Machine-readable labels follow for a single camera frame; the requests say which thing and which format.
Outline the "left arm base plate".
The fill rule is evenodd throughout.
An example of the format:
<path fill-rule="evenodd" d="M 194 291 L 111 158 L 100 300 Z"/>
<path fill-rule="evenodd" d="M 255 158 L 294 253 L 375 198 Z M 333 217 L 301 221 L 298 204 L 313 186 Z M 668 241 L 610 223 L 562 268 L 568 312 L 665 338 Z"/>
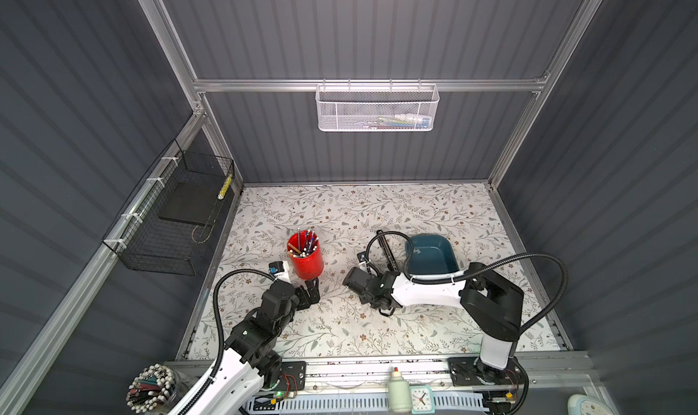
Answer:
<path fill-rule="evenodd" d="M 307 362 L 284 360 L 279 371 L 272 371 L 265 377 L 262 391 L 303 391 L 307 375 Z"/>

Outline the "black stapler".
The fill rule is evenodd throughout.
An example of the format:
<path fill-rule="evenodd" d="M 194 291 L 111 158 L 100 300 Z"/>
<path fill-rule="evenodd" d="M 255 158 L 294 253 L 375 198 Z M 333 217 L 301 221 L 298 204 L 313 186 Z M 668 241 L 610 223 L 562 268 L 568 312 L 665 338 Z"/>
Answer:
<path fill-rule="evenodd" d="M 376 235 L 378 236 L 379 246 L 380 246 L 381 250 L 383 251 L 383 255 L 385 256 L 385 259 L 386 259 L 387 269 L 391 272 L 399 272 L 400 269 L 399 269 L 399 266 L 397 264 L 396 258 L 394 257 L 394 253 L 390 247 L 389 241 L 386 238 L 387 236 L 391 236 L 392 233 L 390 231 L 385 232 L 382 230 L 378 230 L 376 232 Z"/>

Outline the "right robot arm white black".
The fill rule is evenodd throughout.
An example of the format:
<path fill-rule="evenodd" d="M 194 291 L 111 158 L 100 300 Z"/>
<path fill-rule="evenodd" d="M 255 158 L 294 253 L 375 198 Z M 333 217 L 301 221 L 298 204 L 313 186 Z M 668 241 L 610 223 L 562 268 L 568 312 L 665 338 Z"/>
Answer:
<path fill-rule="evenodd" d="M 495 271 L 467 277 L 424 279 L 398 271 L 374 275 L 354 267 L 343 284 L 371 308 L 393 310 L 431 305 L 466 311 L 483 331 L 477 367 L 505 371 L 520 339 L 525 294 Z"/>

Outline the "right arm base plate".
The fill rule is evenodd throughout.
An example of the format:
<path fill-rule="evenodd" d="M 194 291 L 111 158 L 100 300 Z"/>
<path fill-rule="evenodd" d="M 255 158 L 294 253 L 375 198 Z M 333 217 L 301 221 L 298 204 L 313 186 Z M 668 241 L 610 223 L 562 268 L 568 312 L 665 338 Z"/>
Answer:
<path fill-rule="evenodd" d="M 446 361 L 455 386 L 511 385 L 519 389 L 528 381 L 527 374 L 516 357 L 508 359 L 503 370 L 486 366 L 477 356 L 451 357 Z"/>

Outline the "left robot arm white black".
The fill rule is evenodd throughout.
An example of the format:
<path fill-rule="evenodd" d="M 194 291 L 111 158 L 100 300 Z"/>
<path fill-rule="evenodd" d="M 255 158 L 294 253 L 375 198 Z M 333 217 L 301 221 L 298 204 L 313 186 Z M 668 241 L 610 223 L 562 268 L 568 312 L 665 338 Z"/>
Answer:
<path fill-rule="evenodd" d="M 282 375 L 282 357 L 274 350 L 285 326 L 299 310 L 320 300 L 319 281 L 300 287 L 276 279 L 253 312 L 226 332 L 218 306 L 224 282 L 238 275 L 232 271 L 214 286 L 214 320 L 218 349 L 214 362 L 170 411 L 172 414 L 235 414 L 263 389 L 271 389 Z"/>

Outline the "teal plastic tray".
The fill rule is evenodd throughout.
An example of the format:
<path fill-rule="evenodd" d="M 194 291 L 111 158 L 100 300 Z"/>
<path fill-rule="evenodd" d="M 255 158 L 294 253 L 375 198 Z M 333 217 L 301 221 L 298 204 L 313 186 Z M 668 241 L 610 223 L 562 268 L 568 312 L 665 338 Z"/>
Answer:
<path fill-rule="evenodd" d="M 459 265 L 451 243 L 436 234 L 417 234 L 412 238 L 414 252 L 409 262 L 412 275 L 444 275 L 457 273 Z"/>

